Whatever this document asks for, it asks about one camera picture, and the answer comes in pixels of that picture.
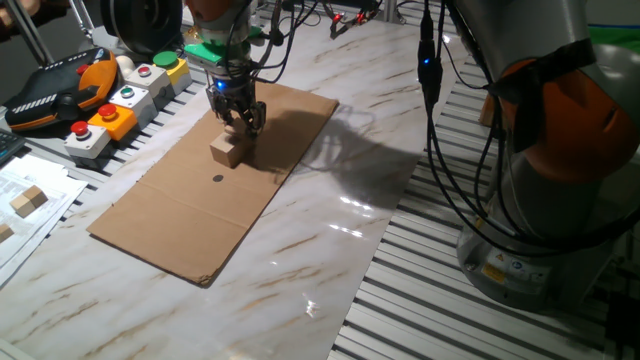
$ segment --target green button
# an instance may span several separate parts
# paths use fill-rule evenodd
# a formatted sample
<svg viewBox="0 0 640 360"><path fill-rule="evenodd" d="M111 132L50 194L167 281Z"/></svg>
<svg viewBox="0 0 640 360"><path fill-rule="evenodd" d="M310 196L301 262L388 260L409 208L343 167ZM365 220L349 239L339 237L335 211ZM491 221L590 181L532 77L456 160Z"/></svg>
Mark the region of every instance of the green button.
<svg viewBox="0 0 640 360"><path fill-rule="evenodd" d="M123 88L122 90L120 90L120 95L122 95L122 97L125 99L133 97L133 89L129 87Z"/></svg>
<svg viewBox="0 0 640 360"><path fill-rule="evenodd" d="M153 63L161 68L171 69L178 65L178 55L173 51L163 51L153 57Z"/></svg>

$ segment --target yellow warning sticker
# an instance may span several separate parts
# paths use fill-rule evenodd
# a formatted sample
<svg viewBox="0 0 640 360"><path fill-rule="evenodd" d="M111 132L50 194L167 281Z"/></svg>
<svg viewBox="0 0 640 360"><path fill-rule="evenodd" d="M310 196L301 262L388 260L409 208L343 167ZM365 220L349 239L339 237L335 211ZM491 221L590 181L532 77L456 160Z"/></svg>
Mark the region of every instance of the yellow warning sticker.
<svg viewBox="0 0 640 360"><path fill-rule="evenodd" d="M493 280L499 282L500 284L504 283L505 272L489 263L484 264L484 267L482 268L482 273L492 278Z"/></svg>

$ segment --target cable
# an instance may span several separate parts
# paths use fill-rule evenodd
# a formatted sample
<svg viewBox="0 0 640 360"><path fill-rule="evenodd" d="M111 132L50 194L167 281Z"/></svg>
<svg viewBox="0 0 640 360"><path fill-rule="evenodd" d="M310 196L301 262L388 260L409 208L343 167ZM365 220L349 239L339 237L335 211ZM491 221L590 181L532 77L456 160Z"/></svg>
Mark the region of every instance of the cable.
<svg viewBox="0 0 640 360"><path fill-rule="evenodd" d="M457 13L457 10L455 9L455 7L453 8L449 8L450 13L452 14L456 14L459 16L459 14ZM449 202L451 208L456 212L456 214L464 221L464 223L469 226L469 228L471 228L472 231L474 231L478 236L480 236L483 240L485 240L487 243L489 243L490 245L509 252L511 254L517 255L517 256L526 256L526 257L550 257L550 256L557 256L557 255L562 255L562 254L568 254L568 253L572 253L572 252L576 252L576 251L580 251L580 250L585 250L585 249L589 249L589 248L593 248L593 247L597 247L602 245L603 243L611 240L611 239L617 239L620 236L622 236L626 231L628 231L628 229L630 227L632 227L634 224L636 224L638 221L640 221L640 208L637 208L636 210L634 210L632 213L628 214L625 218L620 218L617 219L597 230L593 230L589 233L583 233L583 234L578 234L576 236L571 236L571 237L565 237L565 238L547 238L547 239L543 239L543 238L532 238L530 236L521 236L521 237L516 237L514 235L509 235L510 238L519 241L523 244L526 245L531 245L531 246L535 246L538 248L547 248L547 249L555 249L555 251L550 251L550 252L543 252L543 253L523 253L523 252L518 252L515 251L511 248L506 248L498 243L496 243L495 241L491 240L489 237L487 237L484 233L482 233L478 228L476 228L470 221L469 219L467 219L462 212L460 211L460 209L458 208L458 206L453 202L453 200L451 199L448 190L444 187L444 185L442 184L440 177L436 171L436 167L435 164L433 162L433 150L431 148L431 144L433 142L433 147L436 151L436 154L438 155L438 158L441 162L443 171L445 172L445 174L447 175L447 177L449 178L449 180L452 182L452 184L454 185L454 188L456 188L455 186L455 179L453 179L453 176L451 175L450 171L448 170L448 168L446 167L446 164L443 161L443 157L442 157L442 152L440 150L439 144L438 144L438 139L437 139L437 135L436 135L436 131L435 131L435 125L434 125L434 121L433 121L433 105L429 104L429 101L427 99L427 87L426 85L423 85L423 96L425 98L425 105L427 108L427 123L428 123L428 128L427 128L427 152L429 155L429 160L431 163L431 170L434 176L434 179L436 180L436 182L438 183L438 186L440 188L440 190L442 191L443 195L445 196L445 198L447 199L447 202ZM502 126L502 119L501 117L498 117L497 115L500 114L500 110L497 110L498 112L495 113L494 112L494 117L496 119L498 119L498 121L500 121L499 123L496 123L498 128L501 129ZM502 154L504 154L504 138L502 137L502 141L503 141L503 145L499 147L499 154L502 152ZM497 166L501 167L502 166L502 162L503 159L502 157L499 159L499 164ZM458 194L463 198L463 200L465 200L466 195L459 190L458 188L456 188L456 191L458 192ZM487 218L485 216L483 216L483 214L479 213L478 211L474 212L483 220L485 220L486 223L491 224L491 222L489 222L488 220L490 220L490 218Z"/></svg>
<svg viewBox="0 0 640 360"><path fill-rule="evenodd" d="M240 20L240 18L242 17L242 14L244 14L244 12L247 11L250 4L251 4L251 0L247 0L247 2L242 6L242 10L240 10L240 12L236 14L236 17L233 19L233 24L231 24L231 29L229 29L229 37L227 38L227 45L226 45L225 54L224 54L224 69L232 81L237 80L238 77L234 76L231 73L231 71L229 71L229 50L231 50L231 38L233 38L233 31L236 28L236 24L238 23L238 20Z"/></svg>
<svg viewBox="0 0 640 360"><path fill-rule="evenodd" d="M477 86L477 85L468 84L466 81L464 81L464 79L462 78L462 76L460 76L460 73L458 72L458 68L456 67L456 64L453 62L453 56L451 55L451 51L449 51L449 46L447 46L446 42L443 42L443 44L444 44L444 49L447 50L447 54L449 55L449 60L451 61L451 66L453 67L453 71L456 72L456 76L458 77L458 80L460 80L461 83L463 83L466 87L470 89L486 90L487 87L489 87L489 84L484 86Z"/></svg>
<svg viewBox="0 0 640 360"><path fill-rule="evenodd" d="M440 19L438 19L438 50L436 51L436 57L438 59L441 59L441 55L442 55L442 43L444 43L444 41L442 41L442 35L444 35L444 13L445 13L445 8L444 8L444 3L446 0L441 0L440 1Z"/></svg>
<svg viewBox="0 0 640 360"><path fill-rule="evenodd" d="M497 171L497 186L498 186L498 202L502 208L504 217L507 219L509 225L516 230L520 235L524 235L525 232L522 228L513 220L507 207L504 203L504 196L502 194L502 164L504 160L504 132L502 129L502 107L500 106L500 99L497 96L493 97L493 122L498 123L498 171Z"/></svg>
<svg viewBox="0 0 640 360"><path fill-rule="evenodd" d="M478 209L481 210L485 216L488 216L487 212L484 210L484 207L480 202L480 173L482 172L484 161L487 157L487 154L489 153L491 142L493 142L493 136L496 131L496 126L497 126L497 123L495 121L492 121L491 130L489 130L489 136L487 137L487 142L484 145L484 149L482 149L482 154L480 155L480 161L478 161L478 168L476 169L476 176L473 181L473 196L476 198L476 205L478 206Z"/></svg>
<svg viewBox="0 0 640 360"><path fill-rule="evenodd" d="M298 15L298 17L296 18L295 21L291 22L291 27L289 30L289 34L291 34L291 36L289 36L289 40L287 42L287 50L286 53L284 55L284 58L282 59L282 61L280 62L280 64L278 65L271 65L271 66L263 66L261 69L270 69L270 68L277 68L279 66L282 66L282 68L280 69L280 73L278 74L278 76L276 76L275 79L273 80L267 80L267 79L263 79L263 78L259 78L259 77L254 77L254 79L256 81L261 81L267 84L275 84L276 82L278 82L278 80L280 80L280 77L282 77L282 74L284 73L284 69L287 67L287 62L289 61L289 54L291 53L291 46L293 45L293 38L295 37L296 33L296 24L300 23L302 24L302 22L300 22L300 19L302 18L302 14L304 13L304 1L302 1L302 8L300 9L300 14ZM291 9L291 17L293 18L295 16L295 8Z"/></svg>
<svg viewBox="0 0 640 360"><path fill-rule="evenodd" d="M401 3L397 4L397 5L396 5L396 9L397 9L397 8L400 8L400 7L403 7L403 6L405 6L405 5L408 5L408 4L424 5L424 4L423 4L423 3L421 3L420 1L407 0L407 1L402 1Z"/></svg>
<svg viewBox="0 0 640 360"><path fill-rule="evenodd" d="M310 27L314 27L314 26L318 26L320 24L320 22L322 22L322 17L320 16L320 13L316 11L316 6L318 6L318 0L316 0L313 4L313 6L311 6L311 9L309 9L309 11L307 12L307 14L300 19L300 15L298 15L298 18L295 21L295 29L297 30L302 24L310 26ZM304 12L304 0L302 1L302 10L301 10L301 15ZM309 16L311 15L311 13L315 13L318 15L318 22L313 24L313 25L309 25L306 24L305 21L309 18ZM282 24L283 21L287 20L287 19L293 19L293 16L286 16L282 19L280 19L280 22L278 22L278 27L280 26L280 24ZM289 34L291 34L291 31L289 31L288 34L284 35L284 38L286 39L287 37L289 37Z"/></svg>
<svg viewBox="0 0 640 360"><path fill-rule="evenodd" d="M428 19L426 20L427 25L422 25L421 24L421 39L426 38L427 36L431 36L431 39L434 38L433 36L433 26L431 26L431 17L429 16L428 13L428 6L425 6L425 10L424 12L427 14L425 18L423 18L423 22L425 21L424 19ZM442 33L440 33L439 36L439 41L442 42ZM434 80L435 78L432 76L428 76L429 80ZM444 161L444 157L442 156L442 152L440 151L439 145L437 140L434 141L434 146L436 147L436 155L438 156L438 160L440 161L440 166L442 167L443 172L445 173L447 179L449 180L449 182L451 183L451 185L453 186L454 190L460 195L460 198L462 199L462 201L464 201L467 206L476 214L478 214L478 216L480 216L485 222L487 222L489 225L491 225L491 227L493 227L494 229L496 229L496 231L502 233L505 236L508 237L513 237L514 234L513 231L511 229L507 229L504 225L496 222L494 219L488 217L488 216L484 216L483 211L479 210L469 199L469 197L467 197L467 195L463 192L462 188L460 188L460 185L458 185L458 182L453 178L453 174L451 173L451 171L449 170L446 162Z"/></svg>

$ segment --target black cable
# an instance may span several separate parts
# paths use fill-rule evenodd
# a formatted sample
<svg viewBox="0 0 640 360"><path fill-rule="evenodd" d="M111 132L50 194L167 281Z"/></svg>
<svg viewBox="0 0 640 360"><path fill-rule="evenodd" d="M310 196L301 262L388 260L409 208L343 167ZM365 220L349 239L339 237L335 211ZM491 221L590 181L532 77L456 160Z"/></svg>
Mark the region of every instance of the black cable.
<svg viewBox="0 0 640 360"><path fill-rule="evenodd" d="M436 57L441 59L442 55L442 35L444 35L444 13L445 13L445 3L447 0L440 1L440 18L438 19L438 50L436 51Z"/></svg>
<svg viewBox="0 0 640 360"><path fill-rule="evenodd" d="M233 31L236 28L236 24L238 23L238 20L240 20L240 17L242 17L242 14L244 14L247 8L249 8L249 5L251 5L251 0L247 0L247 2L242 7L242 10L240 10L240 12L236 14L236 17L233 19L233 24L231 24L231 29L229 29L229 37L227 38L227 44L226 44L226 49L224 54L224 69L232 81L237 80L238 77L234 76L231 73L231 71L229 71L229 52L230 52L229 50L231 50L231 38L233 38Z"/></svg>
<svg viewBox="0 0 640 360"><path fill-rule="evenodd" d="M396 5L396 9L397 9L397 8L400 8L400 7L403 7L403 6L405 6L405 5L408 5L408 4L424 5L424 4L423 4L423 3L421 3L420 1L407 0L407 1L402 1L401 3L397 4L397 5Z"/></svg>
<svg viewBox="0 0 640 360"><path fill-rule="evenodd" d="M473 196L476 198L476 205L478 206L478 209L481 210L484 215L487 215L487 212L486 210L484 210L484 207L482 206L482 202L480 201L480 173L482 172L484 161L487 157L487 154L489 153L489 148L491 147L491 143L493 142L493 136L495 135L497 126L498 124L496 123L495 116L494 116L494 118L491 121L491 130L489 130L489 136L487 137L487 142L484 144L484 149L482 149L482 154L480 155L480 161L478 162L478 168L476 169L476 176L473 182Z"/></svg>
<svg viewBox="0 0 640 360"><path fill-rule="evenodd" d="M502 208L502 212L504 217L507 219L507 222L515 231L521 236L525 236L524 230L513 220L511 215L509 215L509 211L507 211L507 207L504 202L504 196L502 194L502 164L504 163L504 131L502 129L502 107L500 106L500 99L497 96L493 97L493 122L498 123L498 171L497 171L497 186L498 186L498 203Z"/></svg>
<svg viewBox="0 0 640 360"><path fill-rule="evenodd" d="M320 24L320 22L322 22L322 17L320 16L320 13L316 11L316 6L318 6L318 0L316 0L316 1L314 2L313 6L311 6L311 9L309 9L309 11L307 12L307 14L306 14L302 19L300 19L300 16L301 16L301 15L302 15L302 13L304 12L304 1L302 1L302 10L301 10L301 13L300 13L300 15L298 15L298 18L297 18L297 19L296 19L296 21L295 21L295 27L294 27L294 28L295 28L296 30L297 30L301 25L303 25L303 24L304 24L304 25L307 25L307 26L310 26L310 27L314 27L314 26L318 26L318 25ZM316 14L318 15L318 22L317 22L317 23L315 23L315 24L313 24L313 25L306 24L306 23L305 23L305 21L307 21L307 19L309 18L309 16L310 16L312 13L316 13ZM280 22L278 23L278 27L280 27L280 24L282 24L282 22L283 22L283 21L285 21L285 20L287 20L287 19L293 19L293 16L287 16L287 17L284 17L284 18L280 19ZM289 34L291 34L291 31L289 31L289 33L287 33L286 35L284 35L284 38L286 39L287 37L289 37Z"/></svg>
<svg viewBox="0 0 640 360"><path fill-rule="evenodd" d="M300 19L302 18L302 14L303 13L304 13L304 1L302 1L302 8L300 9L300 14L298 15L298 17L296 18L295 21L291 21L291 27L289 29L289 34L291 34L291 36L289 36L289 40L287 42L287 50L286 50L284 58L282 59L280 64L271 65L271 66L264 66L264 67L261 68L261 69L270 69L270 68L277 68L279 66L282 66L278 76L276 76L276 78L273 79L273 80L267 80L267 79L263 79L263 78L259 78L259 77L254 77L254 79L256 81L264 82L264 83L267 83L267 84L275 84L276 82L278 82L278 80L280 80L280 78L282 77L282 74L284 74L284 69L287 67L287 62L289 61L289 54L291 53L291 47L293 45L293 38L296 35L296 33L295 33L296 32L295 25L300 21ZM294 16L295 16L295 8L292 8L291 9L291 17L293 18Z"/></svg>
<svg viewBox="0 0 640 360"><path fill-rule="evenodd" d="M424 39L434 39L434 31L433 31L433 21L431 20L431 16L429 15L429 11L428 11L428 0L425 0L425 9L424 9L424 17L423 17L423 23L420 26L420 39L421 39L421 43L423 43ZM440 22L444 23L444 18L440 18ZM439 41L442 42L442 33L439 34ZM440 62L440 58L434 59L436 62ZM435 77L431 76L427 76L427 81L434 81L437 80L438 82L441 81L441 75L440 74L440 79L437 79ZM426 84L423 84L423 92L428 91L428 88L426 87ZM446 162L444 161L444 157L442 155L442 152L440 151L439 145L437 140L434 141L434 146L436 147L436 155L438 156L438 160L440 161L440 166L442 167L442 171L445 173L447 179L449 180L449 182L451 183L451 185L453 186L454 190L460 195L460 198L462 199L462 201L465 202L465 204L467 204L467 206L476 214L478 214L478 216L480 216L485 222L487 222L489 225L491 225L491 227L493 227L494 229L496 229L496 231L502 233L505 236L508 237L513 237L513 232L512 231L508 231L505 230L506 227L502 226L499 223L496 223L493 219L490 219L488 216L484 215L484 211L479 210L474 204L473 202L469 199L469 197L464 193L464 191L462 190L462 188L460 188L460 185L458 185L458 182L454 179L453 174L451 173L451 171L449 170Z"/></svg>
<svg viewBox="0 0 640 360"><path fill-rule="evenodd" d="M438 138L435 134L435 126L433 124L433 107L430 104L428 104L426 97L425 97L425 105L427 107L427 157L429 159L429 162L431 163L431 173L433 174L433 178L435 179L436 184L440 188L442 195L445 197L445 199L447 200L447 202L449 203L453 211L456 213L456 215L458 215L458 217L465 223L465 225L468 226L473 232L475 232L478 236L480 236L489 245L495 247L496 249L505 251L509 254L513 254L516 256L531 257L531 258L562 255L563 254L562 251L536 254L536 253L523 253L511 248L507 248L506 246L502 246L499 243L491 240L487 235L485 235L482 231L480 231L480 229L478 229L475 226L475 224L473 224L469 219L467 219L467 217L462 213L462 211L460 211L458 206L455 204L455 202L449 195L449 191L442 184L442 181L440 180L440 176L438 175L436 167L434 166L433 151L431 150L432 141L434 144L434 148L438 149L439 146L437 145Z"/></svg>
<svg viewBox="0 0 640 360"><path fill-rule="evenodd" d="M457 13L457 9L455 9L455 7L453 9L450 8L450 13L453 15L454 13L459 16L459 14ZM433 27L431 26L431 29L422 29L421 27L421 31L431 31L432 33L432 29ZM486 67L483 66L483 70L485 71L485 75L488 77L488 71L486 71ZM449 180L453 182L455 181L455 179L453 179L453 177L451 176L451 173L449 172L448 168L446 167L446 165L444 164L443 161L443 157L442 157L442 152L440 150L439 144L438 144L438 140L437 140L437 135L436 135L436 131L435 131L435 125L434 125L434 121L433 121L433 105L429 104L427 96L426 96L427 90L426 87L423 86L423 96L425 97L425 105L427 107L427 118L428 118L428 128L427 128L427 152L429 155L429 161L431 163L431 170L434 176L434 179L436 180L436 182L438 183L438 186L440 188L440 190L442 191L443 195L445 196L445 198L447 199L447 202L450 204L451 208L456 212L456 214L465 222L465 224L467 226L469 226L469 228L471 228L472 231L474 231L478 236L480 236L483 240L485 240L487 243L489 243L490 245L509 252L511 254L517 255L517 256L526 256L526 257L550 257L550 256L557 256L557 255L562 255L562 254L568 254L568 253L572 253L572 252L576 252L576 251L580 251L580 250L585 250L585 249L589 249L589 248L593 248L593 247L597 247L602 245L603 243L611 240L611 239L617 239L620 236L622 236L624 234L624 232L626 232L629 228L631 228L634 224L636 224L638 221L640 221L640 208L637 208L636 210L634 210L634 212L632 212L631 214L629 214L628 216L626 216L625 218L620 218L618 220L615 220L611 223L609 223L608 225L605 225L597 230L591 231L589 233L586 234L578 234L576 236L572 236L572 237L566 237L566 238L547 238L547 239L542 239L542 238L535 238L535 237L530 237L530 236L523 236L523 237L516 237L516 236L509 236L512 239L515 239L523 244L526 245L531 245L531 246L535 246L538 248L547 248L547 249L556 249L556 251L551 251L551 252L545 252L545 253L522 253L522 252L517 252L513 249L510 248L506 248L498 243L496 243L495 241L491 240L489 237L487 237L484 233L482 233L478 228L475 227L474 224L472 224L460 211L460 209L458 208L458 206L455 204L455 202L453 201L453 199L449 196L448 190L444 187L444 185L442 184L442 182L440 181L440 177L436 171L436 167L435 164L433 162L433 151L431 148L431 144L433 142L433 147L436 151L436 154L438 155L438 158L441 162L441 165L443 165L443 171L445 172L445 174L447 175L447 177L449 177ZM500 110L498 110L498 113L494 113L494 117L496 117L496 119L498 119L497 121L500 121L498 124L498 126L501 128L502 126L502 119L501 117L497 117L497 115L500 114L499 112ZM501 149L499 149L499 153L500 151L504 152L504 145L501 147ZM498 166L502 166L502 160L500 159ZM458 194L463 198L466 197L466 195L462 192L459 191L458 189L456 189L456 191L458 192ZM476 214L478 214L478 216L483 219L487 224L489 225L493 225L491 224L489 221L487 221L487 218L485 218L484 216L482 216L482 214L478 213L477 211L474 211Z"/></svg>
<svg viewBox="0 0 640 360"><path fill-rule="evenodd" d="M471 85L466 81L464 81L464 79L462 78L462 76L460 76L460 73L458 72L458 68L456 67L456 64L453 62L453 56L451 55L451 51L449 51L449 46L447 46L446 42L444 42L443 44L444 44L444 49L447 50L447 54L449 55L449 60L451 61L451 66L453 67L453 71L456 72L456 76L458 77L458 80L460 80L461 83L463 83L466 87L474 90L485 90L487 89L487 87L489 87L488 84L484 86L477 86L477 85Z"/></svg>
<svg viewBox="0 0 640 360"><path fill-rule="evenodd" d="M482 69L487 82L491 83L491 74L489 73L489 68L484 61L482 51L480 51L480 47L478 46L476 39L473 37L471 31L469 31L469 28L466 26L464 18L462 18L462 15L460 15L460 12L458 11L458 8L456 8L456 5L454 3L448 2L447 9L449 10L449 16L451 17L451 20L453 20L453 23L456 25L456 29L458 30L458 34L460 35L462 42L466 45L465 47L471 52L471 56L476 61L476 64L480 66L480 69Z"/></svg>

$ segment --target metal grating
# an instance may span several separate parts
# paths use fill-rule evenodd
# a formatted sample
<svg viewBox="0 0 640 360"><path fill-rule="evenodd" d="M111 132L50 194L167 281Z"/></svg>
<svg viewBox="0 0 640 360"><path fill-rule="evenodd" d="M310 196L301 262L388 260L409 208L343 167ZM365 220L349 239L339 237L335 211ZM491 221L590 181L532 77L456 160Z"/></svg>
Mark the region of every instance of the metal grating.
<svg viewBox="0 0 640 360"><path fill-rule="evenodd" d="M471 57L459 70L468 83L486 82ZM477 120L485 96L485 91L456 82L436 125L447 165L470 195L489 133ZM491 148L481 176L484 196L496 155L497 148ZM449 184L444 173L441 178ZM605 301L590 296L574 314L541 315L506 307L482 294L466 279L456 258L461 229L462 221L433 179L425 151L329 359L634 359L633 348L606 339ZM616 254L637 262L635 242L619 241ZM639 282L617 277L611 269L595 288L599 298L615 290L626 289L636 299L640 293Z"/></svg>

